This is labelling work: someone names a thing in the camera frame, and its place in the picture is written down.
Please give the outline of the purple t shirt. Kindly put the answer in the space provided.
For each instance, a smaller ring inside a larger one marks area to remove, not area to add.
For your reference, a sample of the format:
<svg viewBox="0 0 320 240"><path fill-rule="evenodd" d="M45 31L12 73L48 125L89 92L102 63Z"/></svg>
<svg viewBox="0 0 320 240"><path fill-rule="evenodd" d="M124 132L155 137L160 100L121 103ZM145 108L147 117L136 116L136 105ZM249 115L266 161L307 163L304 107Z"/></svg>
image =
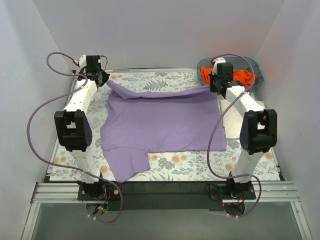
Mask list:
<svg viewBox="0 0 320 240"><path fill-rule="evenodd" d="M134 92L111 80L102 151L119 183L148 171L149 153L226 150L216 93L208 86L179 92Z"/></svg>

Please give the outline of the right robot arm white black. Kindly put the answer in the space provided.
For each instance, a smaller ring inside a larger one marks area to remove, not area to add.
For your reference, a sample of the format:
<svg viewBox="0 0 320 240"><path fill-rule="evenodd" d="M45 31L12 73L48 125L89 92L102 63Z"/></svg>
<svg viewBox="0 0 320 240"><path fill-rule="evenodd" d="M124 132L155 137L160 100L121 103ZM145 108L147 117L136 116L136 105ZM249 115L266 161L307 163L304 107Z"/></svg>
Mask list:
<svg viewBox="0 0 320 240"><path fill-rule="evenodd" d="M234 80L230 62L218 57L212 64L210 91L222 95L231 107L235 107L242 117L242 125L239 133L241 153L236 166L225 178L226 182L216 186L211 195L216 199L254 196L253 172L264 153L277 143L277 113L263 108L239 81Z"/></svg>

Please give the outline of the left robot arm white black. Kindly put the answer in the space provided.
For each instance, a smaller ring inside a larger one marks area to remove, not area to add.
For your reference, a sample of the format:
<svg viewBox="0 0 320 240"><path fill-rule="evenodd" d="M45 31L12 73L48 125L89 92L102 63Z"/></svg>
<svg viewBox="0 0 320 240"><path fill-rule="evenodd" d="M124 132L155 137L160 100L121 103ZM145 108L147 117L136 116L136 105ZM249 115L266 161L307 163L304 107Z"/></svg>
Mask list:
<svg viewBox="0 0 320 240"><path fill-rule="evenodd" d="M87 119L88 107L93 96L109 79L102 69L102 55L82 55L75 62L80 71L75 71L76 87L80 88L72 94L67 105L54 114L54 122L59 144L73 157L74 166L80 169L80 180L77 183L82 192L95 200L106 196L106 187L98 178L101 172L96 166L92 154L91 144L94 139L90 123Z"/></svg>

